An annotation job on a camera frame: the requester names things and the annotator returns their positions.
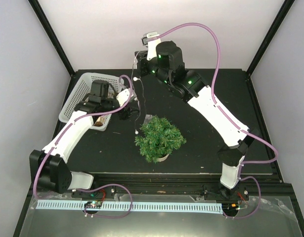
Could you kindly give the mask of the fairy light string white bulbs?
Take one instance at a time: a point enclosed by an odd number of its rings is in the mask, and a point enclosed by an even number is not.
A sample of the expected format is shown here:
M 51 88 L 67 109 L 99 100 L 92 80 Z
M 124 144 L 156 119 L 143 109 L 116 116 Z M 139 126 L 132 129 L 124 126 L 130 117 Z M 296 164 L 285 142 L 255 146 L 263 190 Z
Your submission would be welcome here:
M 142 91 L 144 91 L 144 86 L 143 86 L 143 82 L 142 82 L 141 78 L 137 78 L 137 77 L 133 76 L 134 75 L 134 69 L 136 68 L 136 65 L 137 65 L 137 56 L 138 56 L 139 53 L 140 53 L 140 51 L 137 51 L 137 52 L 134 53 L 134 60 L 133 60 L 132 72 L 131 72 L 131 82 L 132 82 L 134 92 L 135 92 L 135 86 L 134 86 L 135 81 L 139 81 L 141 83 Z M 135 96 L 134 101 L 137 102 L 137 106 L 138 106 L 138 116 L 134 120 L 134 133 L 135 133 L 135 135 L 138 135 L 139 131 L 138 131 L 136 125 L 137 125 L 137 120 L 141 116 L 141 104 L 140 104 L 140 100 L 138 99 L 137 95 Z

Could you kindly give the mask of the small green christmas tree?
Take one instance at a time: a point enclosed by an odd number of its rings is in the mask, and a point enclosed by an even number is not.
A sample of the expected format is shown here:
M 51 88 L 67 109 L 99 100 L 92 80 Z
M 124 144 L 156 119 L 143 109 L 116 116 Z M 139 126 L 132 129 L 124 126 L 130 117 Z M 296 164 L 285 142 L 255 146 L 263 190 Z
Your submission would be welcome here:
M 140 130 L 143 135 L 136 135 L 134 143 L 148 163 L 157 163 L 157 158 L 172 154 L 186 143 L 181 131 L 167 118 L 153 116 Z

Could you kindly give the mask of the white plastic perforated basket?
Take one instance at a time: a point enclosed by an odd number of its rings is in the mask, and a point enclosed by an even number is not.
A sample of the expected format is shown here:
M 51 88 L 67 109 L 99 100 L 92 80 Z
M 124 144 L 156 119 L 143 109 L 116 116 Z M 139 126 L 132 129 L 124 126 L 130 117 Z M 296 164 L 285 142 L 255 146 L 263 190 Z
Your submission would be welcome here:
M 61 122 L 67 123 L 74 112 L 75 106 L 84 99 L 86 101 L 88 100 L 86 95 L 90 93 L 92 82 L 95 80 L 106 81 L 112 84 L 114 89 L 109 87 L 109 98 L 113 98 L 123 90 L 124 80 L 119 80 L 119 77 L 100 73 L 82 74 L 76 85 L 73 87 L 71 94 L 68 96 L 68 99 L 64 103 L 64 106 L 58 116 Z

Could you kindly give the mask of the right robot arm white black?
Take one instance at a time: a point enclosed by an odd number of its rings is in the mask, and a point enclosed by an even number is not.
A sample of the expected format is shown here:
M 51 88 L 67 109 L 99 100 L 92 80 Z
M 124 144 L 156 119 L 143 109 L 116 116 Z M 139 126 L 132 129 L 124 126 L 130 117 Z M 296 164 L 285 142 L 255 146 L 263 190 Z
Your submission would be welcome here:
M 173 41 L 155 43 L 134 55 L 140 77 L 154 75 L 173 95 L 198 111 L 222 137 L 224 146 L 218 152 L 222 162 L 218 193 L 224 199 L 234 196 L 242 162 L 254 141 L 247 134 L 250 129 L 211 96 L 209 83 L 199 73 L 185 68 L 182 50 Z

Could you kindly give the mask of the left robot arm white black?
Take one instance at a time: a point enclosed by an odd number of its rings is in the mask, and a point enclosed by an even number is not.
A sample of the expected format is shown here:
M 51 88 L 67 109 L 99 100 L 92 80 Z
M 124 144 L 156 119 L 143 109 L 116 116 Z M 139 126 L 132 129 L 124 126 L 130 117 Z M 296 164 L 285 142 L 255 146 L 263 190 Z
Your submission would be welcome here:
M 88 197 L 99 193 L 100 185 L 89 173 L 70 171 L 67 162 L 75 146 L 83 135 L 95 124 L 99 117 L 119 112 L 134 96 L 133 85 L 121 92 L 108 96 L 112 84 L 95 80 L 57 136 L 42 150 L 34 150 L 29 156 L 33 182 L 33 194 L 38 196 L 41 187 L 59 194 L 68 190 L 82 190 Z

